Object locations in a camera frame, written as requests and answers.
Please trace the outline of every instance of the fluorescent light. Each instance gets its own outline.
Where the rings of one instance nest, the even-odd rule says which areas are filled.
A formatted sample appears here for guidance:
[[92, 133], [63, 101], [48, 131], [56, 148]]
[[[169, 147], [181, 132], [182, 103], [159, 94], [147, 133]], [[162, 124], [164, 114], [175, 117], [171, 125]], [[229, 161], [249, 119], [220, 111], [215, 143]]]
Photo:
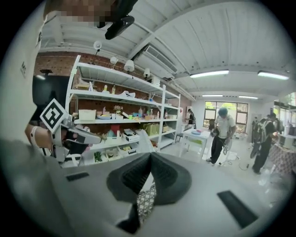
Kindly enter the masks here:
[[212, 71], [212, 72], [203, 72], [190, 75], [191, 78], [198, 78], [203, 76], [215, 76], [215, 75], [225, 75], [228, 74], [229, 70], [222, 70], [222, 71]]
[[252, 96], [244, 96], [244, 95], [240, 95], [239, 98], [245, 98], [245, 99], [259, 99], [258, 97], [252, 97]]
[[203, 94], [203, 97], [221, 97], [223, 96], [222, 94]]
[[38, 79], [40, 79], [40, 80], [45, 80], [45, 77], [42, 76], [42, 75], [37, 75], [36, 77], [37, 77]]
[[288, 76], [283, 76], [283, 75], [274, 74], [274, 73], [268, 73], [268, 72], [258, 72], [258, 76], [271, 77], [271, 78], [281, 79], [281, 80], [287, 80], [287, 79], [289, 79]]

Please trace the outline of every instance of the white floor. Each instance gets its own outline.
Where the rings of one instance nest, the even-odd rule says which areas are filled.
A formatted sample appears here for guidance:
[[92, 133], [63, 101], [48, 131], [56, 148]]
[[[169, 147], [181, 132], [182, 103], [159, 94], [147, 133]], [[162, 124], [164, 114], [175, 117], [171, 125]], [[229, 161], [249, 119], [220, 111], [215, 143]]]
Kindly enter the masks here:
[[[197, 147], [192, 147], [189, 151], [184, 149], [181, 158], [193, 162], [207, 163], [206, 159], [210, 157], [210, 152], [208, 153], [208, 151], [211, 149], [212, 140], [212, 137], [208, 139], [202, 159], [197, 153]], [[163, 148], [161, 152], [176, 155], [179, 154], [179, 150], [180, 143], [177, 142]], [[270, 176], [271, 168], [273, 166], [270, 162], [266, 162], [264, 168], [261, 169], [260, 175], [255, 174], [252, 170], [255, 159], [250, 159], [251, 150], [251, 144], [247, 143], [246, 140], [234, 139], [231, 152], [228, 157], [229, 162], [224, 162], [226, 160], [226, 156], [221, 153], [214, 168], [227, 173], [239, 182], [249, 186], [258, 195], [258, 198], [265, 206], [272, 207], [275, 203], [283, 200], [283, 198], [288, 195], [289, 189], [293, 187], [290, 183], [292, 180], [289, 178], [289, 185], [286, 185], [287, 181], [276, 178], [276, 175]]]

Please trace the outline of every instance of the white t-shirt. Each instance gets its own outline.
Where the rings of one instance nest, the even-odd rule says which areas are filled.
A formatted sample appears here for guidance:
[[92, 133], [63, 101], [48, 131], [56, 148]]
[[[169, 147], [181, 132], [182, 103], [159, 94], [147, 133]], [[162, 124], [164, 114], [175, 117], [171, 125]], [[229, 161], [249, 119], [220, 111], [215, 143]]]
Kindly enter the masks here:
[[0, 138], [30, 144], [25, 128], [36, 110], [32, 82], [44, 26], [44, 1], [24, 22], [0, 66]]
[[215, 120], [215, 124], [218, 124], [220, 129], [219, 138], [226, 138], [229, 129], [235, 126], [235, 121], [231, 115], [228, 114], [226, 118], [218, 116]]

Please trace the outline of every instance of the checkered cloth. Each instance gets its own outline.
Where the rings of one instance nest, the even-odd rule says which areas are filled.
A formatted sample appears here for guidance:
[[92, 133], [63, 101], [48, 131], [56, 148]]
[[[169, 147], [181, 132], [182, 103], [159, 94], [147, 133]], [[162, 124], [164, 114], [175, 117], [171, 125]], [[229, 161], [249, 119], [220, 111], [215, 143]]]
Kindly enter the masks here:
[[288, 150], [274, 144], [268, 155], [268, 159], [275, 164], [274, 172], [281, 174], [292, 174], [292, 169], [296, 167], [296, 151]]
[[137, 206], [141, 224], [143, 224], [143, 222], [149, 217], [150, 213], [152, 212], [155, 196], [155, 185], [152, 185], [150, 190], [139, 193], [137, 199]]

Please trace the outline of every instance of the brick wall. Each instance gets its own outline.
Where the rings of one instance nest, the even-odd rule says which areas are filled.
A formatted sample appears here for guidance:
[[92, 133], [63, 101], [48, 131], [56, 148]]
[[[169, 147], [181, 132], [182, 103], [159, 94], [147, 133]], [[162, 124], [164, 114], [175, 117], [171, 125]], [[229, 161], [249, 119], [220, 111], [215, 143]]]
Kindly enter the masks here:
[[[34, 69], [34, 75], [40, 75], [41, 69], [51, 69], [52, 74], [51, 75], [63, 75], [63, 76], [70, 76], [72, 67], [74, 65], [74, 62], [76, 60], [77, 55], [80, 54], [80, 62], [92, 62], [94, 55], [90, 54], [81, 54], [76, 52], [47, 52], [47, 53], [39, 53], [36, 58], [36, 64]], [[95, 65], [103, 66], [106, 68], [112, 68], [113, 64], [110, 63], [110, 60], [105, 57], [96, 56], [94, 60]], [[124, 64], [121, 62], [118, 62], [115, 66], [115, 70], [126, 72], [124, 69]], [[133, 72], [130, 73], [131, 75], [143, 79], [143, 72], [135, 69]], [[79, 72], [75, 75], [74, 81], [73, 81], [73, 87], [78, 83], [79, 78]], [[98, 91], [102, 91], [104, 88], [104, 83], [101, 82], [95, 82], [94, 86], [97, 87]], [[111, 92], [112, 85], [108, 85], [108, 91]], [[147, 99], [148, 94], [139, 92], [136, 90], [132, 90], [130, 88], [120, 87], [116, 86], [116, 94], [121, 94], [124, 90], [128, 90], [129, 92], [135, 92], [136, 98], [140, 99]], [[167, 88], [167, 90], [171, 91], [174, 94], [178, 94], [174, 90]], [[75, 111], [75, 97], [72, 98], [72, 101], [70, 102], [70, 113], [73, 113]], [[155, 101], [161, 103], [161, 98], [154, 97]], [[174, 106], [178, 106], [178, 100], [177, 99], [171, 99], [169, 100], [169, 103], [172, 103]], [[115, 105], [122, 105], [123, 110], [127, 113], [133, 113], [138, 112], [139, 106], [130, 105], [130, 104], [119, 104], [115, 102], [106, 102], [106, 101], [94, 101], [94, 100], [79, 100], [78, 109], [96, 109], [97, 111], [102, 111], [103, 107], [106, 107], [106, 111], [114, 112], [113, 107]], [[186, 106], [191, 105], [191, 102], [187, 100], [185, 97], [182, 96], [181, 98], [181, 107], [184, 109]], [[91, 128], [92, 132], [99, 132], [99, 131], [105, 131], [110, 128], [110, 126], [107, 128], [106, 126], [97, 126], [97, 125], [87, 125]]]

